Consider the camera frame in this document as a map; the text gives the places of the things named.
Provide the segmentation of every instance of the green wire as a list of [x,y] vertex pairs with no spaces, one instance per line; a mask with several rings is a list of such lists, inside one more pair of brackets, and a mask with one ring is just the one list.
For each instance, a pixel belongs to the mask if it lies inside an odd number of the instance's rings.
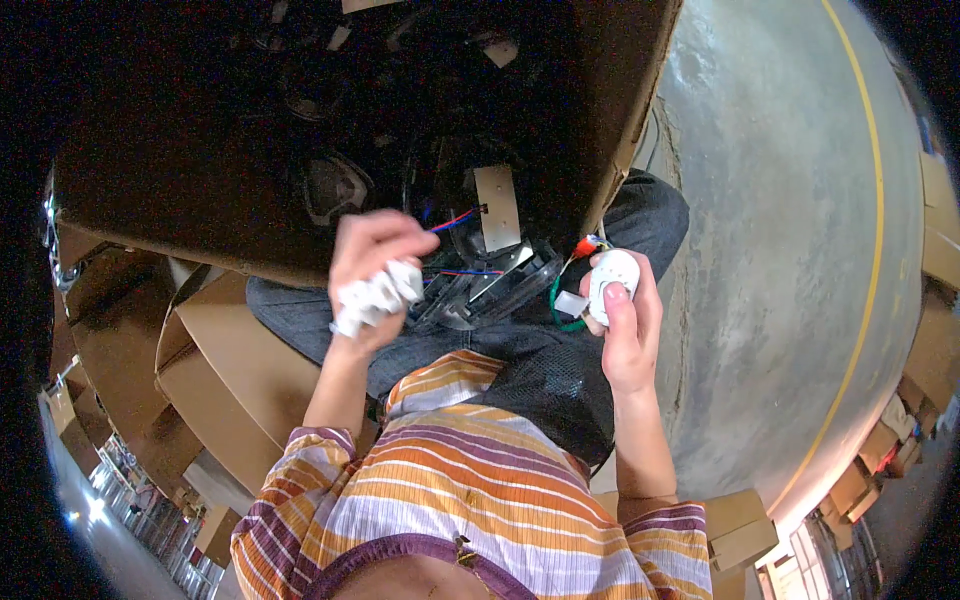
[[553,307],[553,303],[557,300],[557,290],[560,289],[560,276],[557,275],[557,278],[553,280],[553,285],[550,286],[550,314],[553,315],[553,322],[557,324],[557,327],[560,328],[560,331],[579,331],[587,326],[584,323],[583,319],[577,319],[573,323],[562,323],[560,321],[560,315],[557,314],[557,309]]

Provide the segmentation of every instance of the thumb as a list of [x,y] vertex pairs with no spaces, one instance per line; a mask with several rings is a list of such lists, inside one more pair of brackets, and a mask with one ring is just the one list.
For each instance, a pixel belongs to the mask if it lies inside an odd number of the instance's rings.
[[607,340],[617,345],[636,343],[636,309],[626,288],[615,281],[603,290],[603,303],[610,321]]

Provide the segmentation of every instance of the white plastic part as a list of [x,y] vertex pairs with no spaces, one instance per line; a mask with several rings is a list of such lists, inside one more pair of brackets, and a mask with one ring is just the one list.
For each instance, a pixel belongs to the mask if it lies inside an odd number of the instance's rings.
[[330,330],[354,338],[363,325],[377,326],[387,315],[423,300],[423,274],[413,265],[391,260],[386,271],[341,287],[337,300],[340,310]]
[[590,304],[589,298],[583,298],[562,290],[557,299],[554,300],[553,308],[567,315],[579,317],[587,309],[588,304]]
[[640,265],[629,253],[622,250],[610,250],[600,254],[600,261],[590,272],[590,316],[604,327],[610,326],[607,319],[607,309],[603,302],[603,291],[606,287],[619,281],[634,299],[636,285],[640,281]]

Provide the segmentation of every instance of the fingernail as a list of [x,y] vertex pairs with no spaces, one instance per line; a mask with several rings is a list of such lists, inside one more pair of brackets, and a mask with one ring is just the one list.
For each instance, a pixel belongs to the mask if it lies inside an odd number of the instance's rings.
[[608,284],[603,289],[603,295],[607,298],[607,300],[622,302],[627,299],[627,290],[623,287],[622,283],[615,281],[614,283]]

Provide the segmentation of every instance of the red wire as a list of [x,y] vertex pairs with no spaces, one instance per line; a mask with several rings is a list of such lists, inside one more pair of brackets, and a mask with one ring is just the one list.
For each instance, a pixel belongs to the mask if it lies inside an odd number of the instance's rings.
[[437,229],[442,229],[442,228],[445,228],[445,227],[448,226],[448,225],[452,225],[452,224],[456,223],[457,221],[460,221],[461,219],[469,216],[474,210],[476,210],[476,208],[471,208],[470,210],[468,210],[468,211],[465,212],[464,214],[460,215],[460,216],[457,217],[456,219],[450,219],[450,220],[447,221],[446,223],[437,225],[436,227],[431,228],[430,230],[431,230],[431,231],[436,231]]

